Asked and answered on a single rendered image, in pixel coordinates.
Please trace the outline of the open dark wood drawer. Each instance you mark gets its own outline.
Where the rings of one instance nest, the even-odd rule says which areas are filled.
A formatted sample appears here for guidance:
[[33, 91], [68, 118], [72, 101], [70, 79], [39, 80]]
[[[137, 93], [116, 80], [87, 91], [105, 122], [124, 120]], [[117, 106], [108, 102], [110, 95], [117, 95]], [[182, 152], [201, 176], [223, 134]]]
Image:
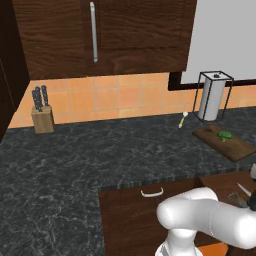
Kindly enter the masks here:
[[[200, 178], [205, 187], [211, 188], [221, 202], [238, 206], [237, 193], [243, 200], [248, 196], [239, 188], [238, 183], [250, 192], [256, 190], [256, 182], [252, 180], [248, 171], [231, 172]], [[250, 250], [239, 249], [216, 240], [202, 232], [198, 232], [196, 246], [204, 256], [256, 256], [256, 247]]]

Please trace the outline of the black-handled knife in block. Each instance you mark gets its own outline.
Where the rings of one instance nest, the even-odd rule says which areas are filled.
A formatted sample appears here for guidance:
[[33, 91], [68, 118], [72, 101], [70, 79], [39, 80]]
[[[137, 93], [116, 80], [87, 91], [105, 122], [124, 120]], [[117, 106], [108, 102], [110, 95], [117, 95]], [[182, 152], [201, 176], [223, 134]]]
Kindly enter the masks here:
[[36, 90], [32, 90], [32, 97], [33, 97], [33, 101], [34, 101], [36, 110], [38, 110], [39, 112], [42, 112], [41, 104], [39, 101], [39, 96], [38, 96], [38, 93], [36, 92]]
[[39, 112], [42, 112], [43, 104], [42, 104], [42, 97], [41, 97], [41, 91], [39, 86], [35, 87], [35, 93], [36, 93], [37, 109]]
[[47, 94], [47, 87], [46, 87], [46, 85], [42, 85], [42, 86], [41, 86], [41, 91], [42, 91], [42, 95], [43, 95], [43, 99], [44, 99], [44, 105], [45, 105], [45, 106], [49, 106], [48, 94]]

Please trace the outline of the grey metal kitchen tool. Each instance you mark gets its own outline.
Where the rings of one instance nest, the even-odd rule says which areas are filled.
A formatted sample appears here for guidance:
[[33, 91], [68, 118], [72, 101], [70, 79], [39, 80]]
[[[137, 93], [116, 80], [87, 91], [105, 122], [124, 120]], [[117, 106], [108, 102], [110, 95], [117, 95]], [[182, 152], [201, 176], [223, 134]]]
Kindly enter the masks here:
[[233, 192], [233, 193], [229, 194], [228, 200], [234, 206], [237, 206], [240, 208], [248, 208], [247, 202], [242, 197], [240, 197], [237, 192]]

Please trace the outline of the brown wooden cutting board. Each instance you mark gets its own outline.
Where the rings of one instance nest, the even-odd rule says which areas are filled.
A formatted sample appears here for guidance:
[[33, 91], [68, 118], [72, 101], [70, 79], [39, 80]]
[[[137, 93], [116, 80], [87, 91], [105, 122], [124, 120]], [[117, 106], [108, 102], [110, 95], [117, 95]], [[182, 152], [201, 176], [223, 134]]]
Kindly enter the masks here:
[[224, 131], [224, 128], [211, 124], [194, 130], [192, 134], [232, 162], [237, 162], [256, 153], [255, 146], [241, 140], [234, 133], [232, 133], [232, 138], [223, 140], [218, 135], [221, 131]]

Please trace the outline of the green broccoli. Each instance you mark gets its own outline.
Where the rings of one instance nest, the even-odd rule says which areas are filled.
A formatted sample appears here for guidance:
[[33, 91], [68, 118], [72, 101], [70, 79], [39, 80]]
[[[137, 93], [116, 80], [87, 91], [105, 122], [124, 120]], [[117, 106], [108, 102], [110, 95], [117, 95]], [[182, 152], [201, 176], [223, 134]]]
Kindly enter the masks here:
[[221, 130], [217, 133], [217, 136], [223, 141], [225, 142], [226, 140], [232, 139], [233, 135], [231, 132], [226, 131], [226, 130]]

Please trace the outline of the window with dark frame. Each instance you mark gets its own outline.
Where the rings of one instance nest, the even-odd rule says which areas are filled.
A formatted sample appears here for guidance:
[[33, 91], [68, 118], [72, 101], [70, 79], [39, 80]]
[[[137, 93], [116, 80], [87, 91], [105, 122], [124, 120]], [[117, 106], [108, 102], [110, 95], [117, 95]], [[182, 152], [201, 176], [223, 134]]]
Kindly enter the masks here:
[[234, 86], [256, 85], [256, 0], [198, 0], [187, 69], [168, 89], [196, 89], [201, 71], [224, 71]]

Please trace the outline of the dark wood drawer front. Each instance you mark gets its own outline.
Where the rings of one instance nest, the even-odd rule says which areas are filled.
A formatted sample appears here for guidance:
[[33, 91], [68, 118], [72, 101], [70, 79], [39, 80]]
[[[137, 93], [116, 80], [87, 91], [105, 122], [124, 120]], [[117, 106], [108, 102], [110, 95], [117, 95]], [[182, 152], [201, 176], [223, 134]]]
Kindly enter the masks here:
[[[106, 256], [155, 256], [167, 230], [157, 220], [160, 202], [174, 195], [201, 187], [198, 178], [108, 190], [99, 193], [100, 213]], [[144, 193], [161, 196], [145, 198]]]

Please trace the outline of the dark wood tall cupboard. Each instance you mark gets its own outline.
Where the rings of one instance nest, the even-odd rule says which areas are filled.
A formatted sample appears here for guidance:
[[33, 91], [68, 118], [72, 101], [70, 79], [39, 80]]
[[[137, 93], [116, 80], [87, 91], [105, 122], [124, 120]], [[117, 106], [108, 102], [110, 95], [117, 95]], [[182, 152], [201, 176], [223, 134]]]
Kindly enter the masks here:
[[0, 142], [29, 82], [12, 0], [0, 0]]

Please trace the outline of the light wood knife block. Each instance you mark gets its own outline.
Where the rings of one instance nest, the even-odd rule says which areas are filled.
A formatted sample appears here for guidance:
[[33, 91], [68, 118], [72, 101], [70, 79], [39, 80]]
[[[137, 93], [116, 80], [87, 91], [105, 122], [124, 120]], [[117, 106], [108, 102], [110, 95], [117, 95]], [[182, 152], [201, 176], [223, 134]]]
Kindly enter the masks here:
[[36, 134], [52, 133], [54, 131], [54, 118], [51, 106], [43, 106], [42, 111], [32, 107], [31, 116]]

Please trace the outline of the white paper towel roll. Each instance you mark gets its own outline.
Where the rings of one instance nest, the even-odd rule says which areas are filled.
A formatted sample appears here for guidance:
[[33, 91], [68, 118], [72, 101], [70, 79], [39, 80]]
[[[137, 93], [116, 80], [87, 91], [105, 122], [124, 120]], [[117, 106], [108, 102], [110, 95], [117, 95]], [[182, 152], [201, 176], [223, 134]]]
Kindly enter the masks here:
[[198, 116], [206, 121], [214, 121], [220, 107], [225, 81], [211, 81], [206, 78]]

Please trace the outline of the dark wood cupboard door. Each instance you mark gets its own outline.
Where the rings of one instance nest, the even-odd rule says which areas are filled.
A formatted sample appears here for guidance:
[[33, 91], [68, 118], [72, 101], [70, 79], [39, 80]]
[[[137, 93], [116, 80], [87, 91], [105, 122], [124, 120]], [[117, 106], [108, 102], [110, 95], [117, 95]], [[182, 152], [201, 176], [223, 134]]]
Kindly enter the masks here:
[[80, 0], [12, 0], [31, 80], [84, 75]]
[[[93, 60], [90, 2], [96, 9]], [[182, 72], [197, 0], [80, 0], [88, 76]]]

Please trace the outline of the white and yellow peeler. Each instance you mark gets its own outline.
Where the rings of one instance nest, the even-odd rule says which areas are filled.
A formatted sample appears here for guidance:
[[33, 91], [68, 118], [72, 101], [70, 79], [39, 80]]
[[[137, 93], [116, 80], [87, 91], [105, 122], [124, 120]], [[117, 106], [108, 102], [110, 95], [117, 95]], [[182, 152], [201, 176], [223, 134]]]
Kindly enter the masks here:
[[183, 112], [183, 117], [182, 117], [182, 119], [180, 120], [180, 123], [179, 123], [179, 125], [178, 125], [178, 128], [180, 129], [180, 128], [182, 128], [182, 126], [183, 126], [183, 123], [184, 123], [184, 120], [185, 120], [185, 118], [188, 116], [188, 112]]

